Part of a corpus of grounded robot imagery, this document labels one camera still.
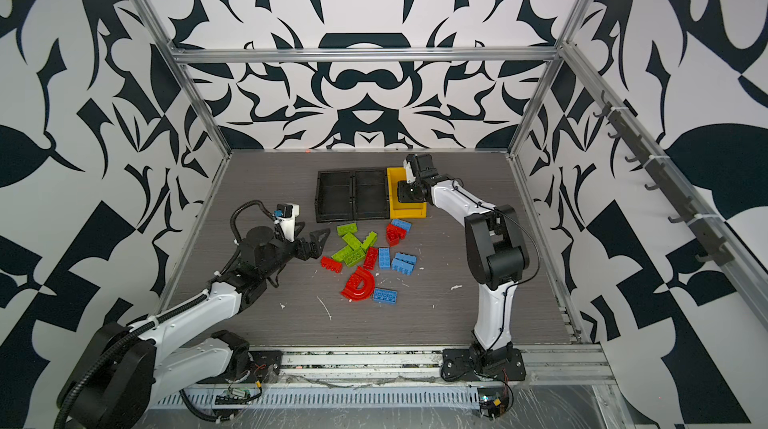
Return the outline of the red lego cluster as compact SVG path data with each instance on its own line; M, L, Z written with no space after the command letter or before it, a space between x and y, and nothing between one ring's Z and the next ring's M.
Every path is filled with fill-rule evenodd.
M400 226L389 224L386 228L386 240L390 247L399 245L406 237L408 231Z

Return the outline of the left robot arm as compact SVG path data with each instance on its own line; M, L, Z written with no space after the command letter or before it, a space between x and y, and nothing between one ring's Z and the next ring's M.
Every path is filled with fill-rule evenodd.
M249 345L240 336L218 331L195 346L189 341L277 286L291 260L320 258L330 233L289 240L277 226L253 228L198 295L128 326L104 325L57 397L54 427L131 428L151 405L201 380L241 378Z

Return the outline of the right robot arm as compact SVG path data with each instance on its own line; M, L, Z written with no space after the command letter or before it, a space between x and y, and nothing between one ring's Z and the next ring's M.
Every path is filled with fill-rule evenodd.
M530 234L511 206L493 205L471 194L460 180L439 173L431 155L409 154L403 167L406 179L397 185L397 199L428 203L464 228L467 265L479 287L470 360L478 371L488 373L512 355L512 306L517 288L528 282L523 273L530 265Z

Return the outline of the blue lego stack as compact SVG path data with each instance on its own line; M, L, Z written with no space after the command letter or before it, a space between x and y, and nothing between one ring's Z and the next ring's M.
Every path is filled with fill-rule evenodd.
M391 261L391 268L401 274L411 275L416 262L416 256L397 252Z

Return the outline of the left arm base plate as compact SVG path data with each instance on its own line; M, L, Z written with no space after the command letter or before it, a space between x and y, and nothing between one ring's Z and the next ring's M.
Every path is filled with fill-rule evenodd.
M264 382L279 375L282 357L279 350L235 351L221 377L228 383Z

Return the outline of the red lego 2x4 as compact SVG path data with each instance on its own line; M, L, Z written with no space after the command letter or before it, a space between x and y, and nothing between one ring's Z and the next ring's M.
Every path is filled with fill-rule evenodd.
M370 247L367 249L366 256L363 262L363 268L366 270L373 270L378 260L379 249L376 247Z

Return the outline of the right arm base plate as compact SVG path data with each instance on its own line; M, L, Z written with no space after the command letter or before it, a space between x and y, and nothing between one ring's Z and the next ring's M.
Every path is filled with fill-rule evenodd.
M468 349L444 349L440 377L446 382L522 382L527 371L521 352L511 345L492 351L473 345Z

